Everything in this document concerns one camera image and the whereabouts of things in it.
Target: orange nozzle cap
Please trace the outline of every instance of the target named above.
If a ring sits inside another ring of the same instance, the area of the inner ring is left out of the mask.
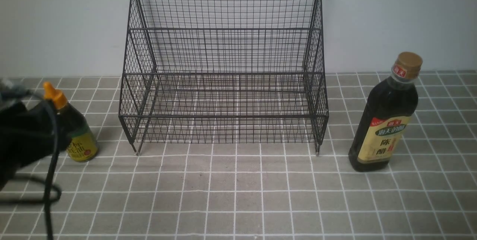
[[[45,99],[51,99],[56,109],[61,109],[68,104],[68,100],[64,96],[63,92],[59,89],[55,89],[50,82],[43,83],[43,89],[45,89]]]

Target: black cable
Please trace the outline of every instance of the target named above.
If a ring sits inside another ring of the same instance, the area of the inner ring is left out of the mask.
[[[53,184],[53,177],[54,172],[56,169],[56,165],[58,163],[58,156],[60,154],[60,150],[58,149],[58,124],[56,122],[56,113],[53,108],[48,104],[48,102],[43,99],[43,96],[39,94],[35,94],[30,90],[25,89],[16,89],[10,92],[1,92],[0,94],[0,101],[5,99],[21,99],[25,96],[33,96],[40,100],[40,103],[43,104],[50,120],[51,120],[51,128],[53,133],[53,152],[51,154],[51,162],[50,166],[48,167],[48,173],[46,174],[46,179],[40,179],[35,176],[14,176],[13,180],[29,180],[32,182],[36,182],[39,184],[45,185],[45,190],[43,192],[42,199],[5,199],[0,201],[0,205],[3,204],[26,204],[26,205],[36,205],[36,204],[44,204],[44,214],[45,214],[45,225],[46,225],[46,236],[47,240],[53,240],[53,225],[51,224],[51,203],[58,201],[61,197],[61,189],[58,186]],[[50,198],[51,190],[56,192],[56,196],[54,198]]]

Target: vinegar bottle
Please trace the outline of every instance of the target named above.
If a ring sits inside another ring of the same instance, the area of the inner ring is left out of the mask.
[[[370,92],[348,157],[354,170],[373,171],[387,166],[392,153],[417,107],[413,84],[422,58],[399,54],[391,75]]]

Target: yellow label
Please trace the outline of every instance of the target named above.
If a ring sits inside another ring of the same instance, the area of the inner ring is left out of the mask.
[[[407,116],[387,120],[373,118],[359,150],[358,161],[366,164],[389,160],[409,119]]]
[[[80,135],[73,135],[66,151],[76,162],[85,162],[94,157],[98,152],[98,147],[91,130],[87,127],[82,129]]]

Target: wire rack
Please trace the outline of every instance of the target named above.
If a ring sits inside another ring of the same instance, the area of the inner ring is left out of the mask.
[[[328,116],[322,0],[130,0],[119,119],[136,154],[143,142],[318,154]]]

